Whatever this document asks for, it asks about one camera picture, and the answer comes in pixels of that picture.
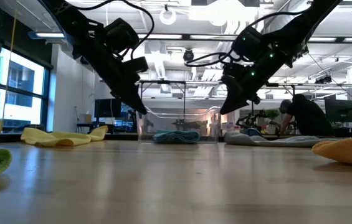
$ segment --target security camera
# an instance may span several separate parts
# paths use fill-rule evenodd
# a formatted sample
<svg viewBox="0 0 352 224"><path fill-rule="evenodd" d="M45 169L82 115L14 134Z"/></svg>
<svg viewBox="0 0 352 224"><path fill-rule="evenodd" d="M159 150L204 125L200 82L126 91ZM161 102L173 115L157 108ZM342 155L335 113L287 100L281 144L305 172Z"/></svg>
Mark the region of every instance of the security camera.
<svg viewBox="0 0 352 224"><path fill-rule="evenodd" d="M184 53L184 56L183 56L183 59L184 61L190 61L190 60L193 60L194 59L194 53L193 53L193 50L191 49L186 49L186 52Z"/></svg>

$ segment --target blue towel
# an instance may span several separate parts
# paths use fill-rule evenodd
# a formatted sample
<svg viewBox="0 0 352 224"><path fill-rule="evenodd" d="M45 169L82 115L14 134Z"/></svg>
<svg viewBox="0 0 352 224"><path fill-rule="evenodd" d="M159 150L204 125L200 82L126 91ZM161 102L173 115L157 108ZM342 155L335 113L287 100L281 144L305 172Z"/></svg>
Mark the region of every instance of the blue towel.
<svg viewBox="0 0 352 224"><path fill-rule="evenodd" d="M157 131L153 136L155 143L159 144L195 144L201 135L196 131Z"/></svg>

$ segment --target man in black shirt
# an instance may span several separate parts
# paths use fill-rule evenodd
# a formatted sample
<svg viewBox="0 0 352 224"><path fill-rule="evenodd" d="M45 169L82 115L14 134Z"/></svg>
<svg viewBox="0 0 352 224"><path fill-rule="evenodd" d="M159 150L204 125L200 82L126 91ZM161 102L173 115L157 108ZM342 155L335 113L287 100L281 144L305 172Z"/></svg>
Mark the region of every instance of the man in black shirt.
<svg viewBox="0 0 352 224"><path fill-rule="evenodd" d="M303 94L296 94L292 101L282 121L280 134L285 133L289 122L295 117L301 135L329 137L335 135L331 123L316 103L306 99Z"/></svg>

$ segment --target potted plant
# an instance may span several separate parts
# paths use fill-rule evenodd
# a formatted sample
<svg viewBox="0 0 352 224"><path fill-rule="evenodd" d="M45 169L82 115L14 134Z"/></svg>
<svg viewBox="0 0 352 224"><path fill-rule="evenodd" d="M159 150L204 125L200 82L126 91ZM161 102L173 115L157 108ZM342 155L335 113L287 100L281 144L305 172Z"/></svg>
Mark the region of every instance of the potted plant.
<svg viewBox="0 0 352 224"><path fill-rule="evenodd" d="M267 132L269 134L275 134L275 132L277 130L277 126L272 123L274 123L274 119L280 115L280 112L278 110L266 110L265 115L268 119L271 120L271 122L267 128Z"/></svg>

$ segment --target ceiling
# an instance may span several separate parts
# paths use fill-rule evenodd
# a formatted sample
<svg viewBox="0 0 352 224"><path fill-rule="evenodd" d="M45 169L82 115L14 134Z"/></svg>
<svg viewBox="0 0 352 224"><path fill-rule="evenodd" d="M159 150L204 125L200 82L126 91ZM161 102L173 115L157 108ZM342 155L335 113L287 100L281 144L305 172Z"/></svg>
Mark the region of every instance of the ceiling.
<svg viewBox="0 0 352 224"><path fill-rule="evenodd" d="M68 0L71 4L80 7L90 7L98 4L102 1L97 0ZM4 9L10 14L14 14L15 8L18 11L18 19L29 26L31 29L37 32L58 32L58 27L53 22L52 18L45 11L45 9L38 3L38 1L30 0L17 0L18 5L15 1L3 1L0 0L0 8ZM302 7L307 5L307 0L273 0L274 4L262 4L260 8L255 11L253 16L241 17L241 23L252 22L258 17L269 14L271 12L282 10L287 11L298 11ZM238 34L239 30L237 27L232 27L230 22L223 26L214 26L208 20L197 21L190 20L189 17L195 12L196 6L191 6L191 0L179 0L169 1L169 9L176 11L176 20L171 25L166 25L161 22L159 18L160 12L164 9L164 1L143 1L139 3L143 8L147 9L155 20L154 33L156 34ZM222 18L227 14L234 13L235 15L248 14L248 11L231 12L233 8L229 7L226 10L217 9L217 11L211 11L213 13L209 16L210 19ZM83 11L83 13L89 18L103 24L111 23L117 18L122 18L127 21L137 33L147 33L151 27L149 17L140 11L128 7L122 2L113 2L108 4L107 7L101 7L94 11ZM279 25L276 23L282 22L287 18L277 17L274 20L267 22L271 26ZM337 7L317 28L315 31L317 36L352 36L352 6ZM166 46L166 57L162 57L164 68L166 70L184 71L192 73L190 68L187 68L183 64L182 51L184 49L192 49L196 53L196 57L201 54L217 52L219 46L225 43L212 42L212 41L175 41L175 40L161 40L160 42ZM181 52L174 52L169 49L179 47ZM284 82L293 80L295 82L301 80L302 82L307 81L307 77L318 74L321 75L323 69L332 68L332 74L335 79L343 80L346 76L346 68L352 66L352 44L309 44L308 48L310 54L313 56L315 61L305 56L299 61L294 63L293 68L283 67L274 76L273 80ZM150 69L154 70L157 68L157 61L149 61ZM204 70L198 70L198 75L202 75Z"/></svg>

